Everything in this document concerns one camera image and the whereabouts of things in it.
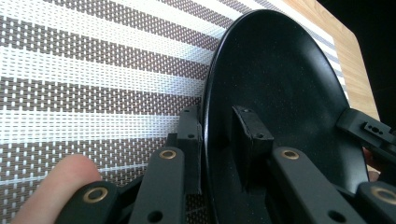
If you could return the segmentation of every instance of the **wooden surface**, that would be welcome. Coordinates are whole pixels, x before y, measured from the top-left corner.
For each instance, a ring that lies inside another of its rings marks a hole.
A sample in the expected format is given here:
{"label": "wooden surface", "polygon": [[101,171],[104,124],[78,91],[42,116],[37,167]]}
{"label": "wooden surface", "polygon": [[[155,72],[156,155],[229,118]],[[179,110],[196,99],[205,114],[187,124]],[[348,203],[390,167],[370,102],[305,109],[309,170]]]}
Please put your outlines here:
{"label": "wooden surface", "polygon": [[379,119],[356,36],[316,0],[284,2],[332,36],[351,107]]}

